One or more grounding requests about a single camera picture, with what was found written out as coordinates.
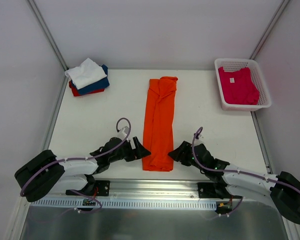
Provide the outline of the orange t-shirt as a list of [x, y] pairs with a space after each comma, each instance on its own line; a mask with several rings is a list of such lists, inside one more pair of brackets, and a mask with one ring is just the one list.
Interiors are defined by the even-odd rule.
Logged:
[[175, 76], [149, 80], [143, 146], [151, 155], [142, 159], [144, 171], [170, 172], [174, 169], [174, 161], [168, 153], [174, 150], [173, 121], [177, 81]]

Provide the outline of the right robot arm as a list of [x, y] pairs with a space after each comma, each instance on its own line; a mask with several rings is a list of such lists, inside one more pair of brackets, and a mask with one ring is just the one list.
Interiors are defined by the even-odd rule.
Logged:
[[300, 181], [291, 173], [261, 174], [215, 158], [201, 141], [183, 141], [168, 153], [184, 166], [196, 167], [213, 182], [219, 198], [229, 195], [255, 200], [276, 209], [285, 219], [300, 225]]

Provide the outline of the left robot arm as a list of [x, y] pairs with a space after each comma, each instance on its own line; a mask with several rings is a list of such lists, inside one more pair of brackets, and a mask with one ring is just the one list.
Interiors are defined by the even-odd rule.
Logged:
[[44, 150], [20, 169], [14, 177], [21, 196], [35, 202], [48, 194], [92, 195], [97, 186], [93, 176], [108, 170], [111, 163], [133, 162], [151, 155], [137, 137], [123, 141], [112, 137], [87, 158], [57, 160], [50, 150]]

